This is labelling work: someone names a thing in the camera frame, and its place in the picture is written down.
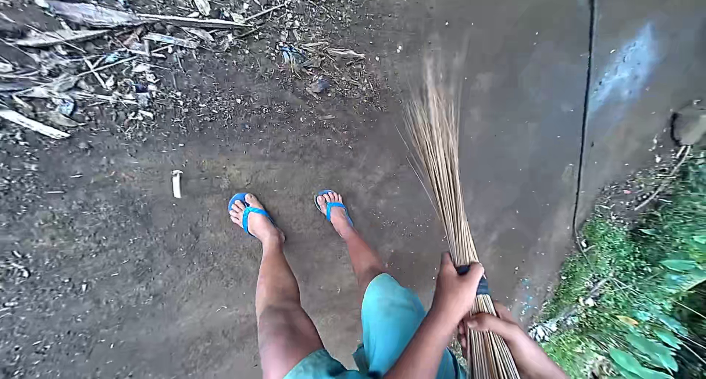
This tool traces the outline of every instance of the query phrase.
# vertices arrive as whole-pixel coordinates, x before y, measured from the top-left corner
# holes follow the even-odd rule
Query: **broom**
[[[405,122],[417,150],[419,166],[431,186],[429,198],[446,230],[451,259],[460,274],[478,255],[463,205],[458,166],[457,105],[441,86],[441,72],[430,57],[424,60],[424,88],[407,107]],[[485,277],[470,314],[497,315]],[[507,344],[493,332],[466,331],[469,375],[474,379],[519,379]]]

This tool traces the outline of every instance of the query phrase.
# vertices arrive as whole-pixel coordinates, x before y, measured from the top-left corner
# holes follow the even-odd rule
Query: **turquoise shorts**
[[[382,378],[392,368],[426,315],[419,297],[392,276],[376,276],[363,296],[363,343],[353,353],[359,371],[347,370],[325,349],[306,356],[285,379]],[[456,358],[446,349],[436,379],[466,378]]]

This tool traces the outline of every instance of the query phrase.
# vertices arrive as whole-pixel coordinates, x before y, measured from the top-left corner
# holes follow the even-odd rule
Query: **dark grip tape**
[[[463,265],[456,267],[456,273],[459,275],[465,275],[471,270],[471,265]],[[488,287],[488,279],[484,276],[481,277],[481,282],[478,283],[477,295],[490,295],[490,287]]]
[[[478,283],[478,291],[476,295],[490,295],[490,287],[488,286],[488,279],[485,276],[481,277],[481,282]]]

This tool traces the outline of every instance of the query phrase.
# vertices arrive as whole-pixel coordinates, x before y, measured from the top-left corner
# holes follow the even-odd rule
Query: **blue flip-flop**
[[[316,207],[316,209],[317,209],[319,212],[321,212],[321,213],[323,213],[323,211],[321,210],[321,208],[319,207],[318,203],[316,202],[316,198],[317,198],[318,196],[324,195],[324,194],[326,194],[326,193],[336,193],[336,192],[333,191],[333,190],[324,189],[324,190],[318,192],[315,196],[313,196],[313,204],[314,204],[314,206]],[[332,207],[341,207],[341,208],[343,208],[343,210],[346,212],[346,217],[348,218],[348,223],[350,223],[351,226],[353,226],[353,221],[351,221],[351,217],[350,217],[350,215],[348,215],[348,208],[346,208],[346,206],[343,205],[343,204],[341,204],[341,203],[326,203],[326,219],[327,219],[328,221],[331,221],[331,208],[332,208]]]
[[[228,211],[230,212],[233,209],[233,204],[235,204],[236,201],[241,201],[243,204],[245,204],[246,208],[243,211],[243,220],[242,220],[243,230],[245,230],[245,232],[248,233],[249,235],[251,235],[252,237],[255,237],[252,233],[250,233],[248,231],[248,215],[250,215],[251,212],[255,212],[256,214],[265,215],[265,217],[267,217],[267,219],[269,219],[270,222],[272,222],[272,224],[275,224],[275,222],[272,221],[272,217],[270,217],[270,214],[268,214],[267,211],[262,210],[260,208],[251,207],[250,204],[246,203],[245,202],[245,195],[246,194],[248,194],[248,193],[235,194],[233,196],[233,198],[231,198],[230,201],[228,202]]]

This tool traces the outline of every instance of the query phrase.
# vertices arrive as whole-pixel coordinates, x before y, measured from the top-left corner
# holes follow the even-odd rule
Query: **green plant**
[[[706,332],[705,293],[694,291],[706,280],[706,160],[687,162],[670,198],[636,226],[598,212],[584,225],[589,248],[566,259],[542,315],[563,323],[542,346],[572,378],[603,375],[606,359],[607,375],[625,378],[706,368],[684,343]]]

